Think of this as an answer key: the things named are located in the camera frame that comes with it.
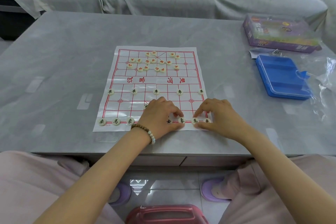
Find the right hand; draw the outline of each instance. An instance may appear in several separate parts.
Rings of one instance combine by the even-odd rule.
[[[256,132],[246,121],[232,108],[226,99],[207,98],[195,111],[194,117],[199,116],[202,112],[212,112],[214,120],[212,123],[198,122],[196,128],[203,128],[217,132],[223,137],[233,139],[241,144],[253,132]]]

